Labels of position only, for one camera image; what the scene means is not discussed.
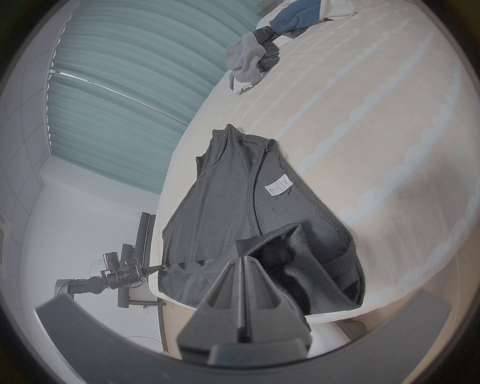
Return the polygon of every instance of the blue sweater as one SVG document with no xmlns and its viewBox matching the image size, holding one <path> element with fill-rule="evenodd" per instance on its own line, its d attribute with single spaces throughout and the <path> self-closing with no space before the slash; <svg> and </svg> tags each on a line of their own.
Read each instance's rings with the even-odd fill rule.
<svg viewBox="0 0 480 384">
<path fill-rule="evenodd" d="M 282 10 L 270 26 L 277 33 L 314 25 L 320 18 L 320 0 L 297 0 Z"/>
</svg>

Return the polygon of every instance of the air vent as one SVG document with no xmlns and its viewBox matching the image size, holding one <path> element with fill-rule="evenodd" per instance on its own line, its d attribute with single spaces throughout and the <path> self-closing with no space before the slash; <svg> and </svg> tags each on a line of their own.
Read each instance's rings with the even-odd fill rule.
<svg viewBox="0 0 480 384">
<path fill-rule="evenodd" d="M 10 222 L 0 212 L 0 278 L 7 278 L 7 243 L 9 236 Z"/>
</svg>

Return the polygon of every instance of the green curtain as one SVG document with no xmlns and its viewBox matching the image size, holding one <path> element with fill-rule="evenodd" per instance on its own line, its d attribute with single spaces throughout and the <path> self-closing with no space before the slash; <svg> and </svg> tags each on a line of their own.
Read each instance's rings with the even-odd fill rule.
<svg viewBox="0 0 480 384">
<path fill-rule="evenodd" d="M 225 48 L 255 29 L 258 2 L 81 0 L 48 83 L 52 154 L 160 193 L 176 144 L 226 71 Z"/>
</svg>

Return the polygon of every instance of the bed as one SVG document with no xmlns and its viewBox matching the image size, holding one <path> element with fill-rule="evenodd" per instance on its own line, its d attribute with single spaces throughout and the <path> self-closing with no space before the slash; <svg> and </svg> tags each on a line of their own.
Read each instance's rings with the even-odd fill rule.
<svg viewBox="0 0 480 384">
<path fill-rule="evenodd" d="M 354 317 L 423 285 L 478 220 L 480 108 L 442 33 L 405 0 L 352 0 L 358 13 L 309 28 L 280 62 L 236 95 L 228 74 L 175 149 L 160 197 L 151 265 L 162 230 L 196 179 L 195 156 L 230 123 L 277 139 L 284 157 L 349 228 L 365 274 L 363 305 L 307 316 Z M 158 291 L 157 277 L 149 279 Z"/>
</svg>

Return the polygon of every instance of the gray knit garment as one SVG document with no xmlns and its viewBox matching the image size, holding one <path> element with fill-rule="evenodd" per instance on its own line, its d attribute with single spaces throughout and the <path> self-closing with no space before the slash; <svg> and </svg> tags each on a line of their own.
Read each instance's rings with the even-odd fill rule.
<svg viewBox="0 0 480 384">
<path fill-rule="evenodd" d="M 231 76 L 233 75 L 240 83 L 257 83 L 262 78 L 257 63 L 265 52 L 265 48 L 258 44 L 253 32 L 249 32 L 227 47 L 227 69 L 232 70 Z M 230 88 L 233 87 L 231 76 Z"/>
</svg>

